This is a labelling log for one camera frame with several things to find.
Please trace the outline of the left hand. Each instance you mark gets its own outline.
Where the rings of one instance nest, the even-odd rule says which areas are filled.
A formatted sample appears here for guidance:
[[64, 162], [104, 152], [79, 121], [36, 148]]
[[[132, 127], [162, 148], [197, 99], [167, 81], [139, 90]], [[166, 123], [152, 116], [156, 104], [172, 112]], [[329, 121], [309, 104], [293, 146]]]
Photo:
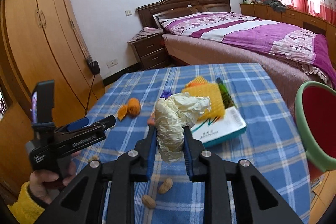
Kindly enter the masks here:
[[41, 203], [43, 206], [49, 205], [55, 197], [58, 195], [57, 193], [50, 194], [50, 190], [52, 187], [56, 189], [63, 188], [67, 186], [76, 176], [76, 164], [73, 160], [71, 160], [68, 168], [67, 168], [67, 176], [60, 182], [59, 175], [53, 173], [49, 170], [36, 170], [30, 175], [29, 181], [29, 194], [31, 198], [36, 203]]

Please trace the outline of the yellow sleeve forearm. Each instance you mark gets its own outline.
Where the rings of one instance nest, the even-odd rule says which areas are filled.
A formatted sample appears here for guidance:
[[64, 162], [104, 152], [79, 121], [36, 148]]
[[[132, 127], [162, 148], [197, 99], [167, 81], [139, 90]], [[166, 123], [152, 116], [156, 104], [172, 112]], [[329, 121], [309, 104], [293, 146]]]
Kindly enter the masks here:
[[19, 223], [35, 223], [45, 211], [45, 203], [37, 199], [30, 191], [30, 183], [25, 182], [19, 192], [17, 202], [8, 205], [8, 209]]

